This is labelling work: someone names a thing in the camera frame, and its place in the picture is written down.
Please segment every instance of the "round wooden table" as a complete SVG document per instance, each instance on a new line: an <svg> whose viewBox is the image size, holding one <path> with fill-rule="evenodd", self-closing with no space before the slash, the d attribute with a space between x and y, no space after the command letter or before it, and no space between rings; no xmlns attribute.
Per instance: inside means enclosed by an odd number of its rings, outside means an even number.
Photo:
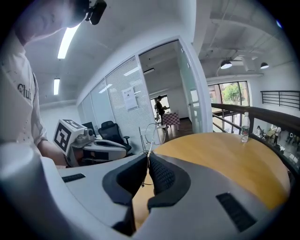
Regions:
<svg viewBox="0 0 300 240"><path fill-rule="evenodd" d="M228 133L192 134L157 147L154 152L212 168L256 195L269 209L284 203L289 195L287 168L264 144ZM147 174L146 183L151 184ZM137 228L148 216L147 201L153 185L140 188L133 198Z"/></svg>

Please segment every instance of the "chair armrest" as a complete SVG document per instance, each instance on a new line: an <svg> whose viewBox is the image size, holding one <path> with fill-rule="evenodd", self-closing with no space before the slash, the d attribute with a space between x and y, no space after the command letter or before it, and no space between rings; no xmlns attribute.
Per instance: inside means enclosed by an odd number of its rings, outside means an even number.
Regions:
<svg viewBox="0 0 300 240"><path fill-rule="evenodd" d="M128 138L129 138L129 136L124 136L124 138L126 139L127 144L129 144L129 143L128 143Z"/></svg>

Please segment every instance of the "chair headrest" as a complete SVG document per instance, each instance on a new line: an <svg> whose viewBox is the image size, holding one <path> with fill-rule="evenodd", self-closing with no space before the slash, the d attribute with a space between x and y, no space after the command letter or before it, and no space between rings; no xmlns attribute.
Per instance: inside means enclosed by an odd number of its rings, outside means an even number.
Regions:
<svg viewBox="0 0 300 240"><path fill-rule="evenodd" d="M101 128L108 128L113 125L114 125L113 121L107 121L101 124Z"/></svg>

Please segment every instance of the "railing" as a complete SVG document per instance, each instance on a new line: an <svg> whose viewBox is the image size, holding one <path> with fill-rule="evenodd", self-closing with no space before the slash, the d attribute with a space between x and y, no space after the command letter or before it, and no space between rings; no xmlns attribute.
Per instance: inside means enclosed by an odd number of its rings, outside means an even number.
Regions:
<svg viewBox="0 0 300 240"><path fill-rule="evenodd" d="M272 149L278 155L278 157L281 159L284 165L291 171L291 173L294 176L298 176L299 167L293 161L289 160L286 156L284 156L279 149L275 148L275 146L273 146L272 144L268 143L267 141L253 134L253 126L254 126L254 119L259 119L267 123L273 124L277 127L281 127L281 129L287 130L297 136L300 136L300 118L297 118L289 114L271 111L271 110L258 108L258 107L215 104L215 103L211 104L211 106L220 109L219 112L214 112L212 114L212 117L220 119L232 125L234 128L237 128L239 130L239 134L241 131L241 121L240 121L240 125L237 125L231 121L224 119L224 117L237 114L237 113L240 113L242 115L244 114L244 112L248 112L250 118L249 137L260 141L261 143L263 143L264 145ZM219 128L222 132L224 133L227 132L215 122L213 122L213 125Z"/></svg>
<svg viewBox="0 0 300 240"><path fill-rule="evenodd" d="M262 103L288 106L300 110L300 91L261 91Z"/></svg>

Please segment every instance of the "blue light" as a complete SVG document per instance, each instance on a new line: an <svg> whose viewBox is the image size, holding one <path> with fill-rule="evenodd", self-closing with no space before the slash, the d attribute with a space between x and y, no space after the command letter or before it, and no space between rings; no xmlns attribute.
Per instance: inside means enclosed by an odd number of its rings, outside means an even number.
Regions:
<svg viewBox="0 0 300 240"><path fill-rule="evenodd" d="M280 24L280 22L278 20L276 20L276 23L277 23L278 27L282 28L282 26L281 26L281 24Z"/></svg>

